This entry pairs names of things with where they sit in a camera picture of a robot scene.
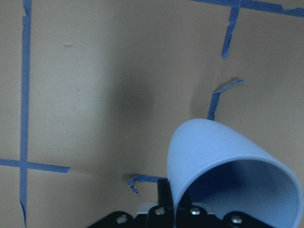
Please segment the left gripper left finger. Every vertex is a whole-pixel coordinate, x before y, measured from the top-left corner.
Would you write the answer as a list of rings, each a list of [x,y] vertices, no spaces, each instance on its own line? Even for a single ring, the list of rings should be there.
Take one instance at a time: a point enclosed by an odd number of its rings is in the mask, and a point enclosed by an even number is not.
[[[171,188],[167,179],[157,182],[158,204],[149,209],[146,228],[172,228],[174,226],[174,208]]]

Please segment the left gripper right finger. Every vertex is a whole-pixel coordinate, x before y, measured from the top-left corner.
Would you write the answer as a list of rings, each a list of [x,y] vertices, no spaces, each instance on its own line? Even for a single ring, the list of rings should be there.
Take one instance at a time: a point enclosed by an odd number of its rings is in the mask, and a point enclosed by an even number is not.
[[[202,202],[193,202],[185,193],[176,210],[177,228],[214,228],[213,209]]]

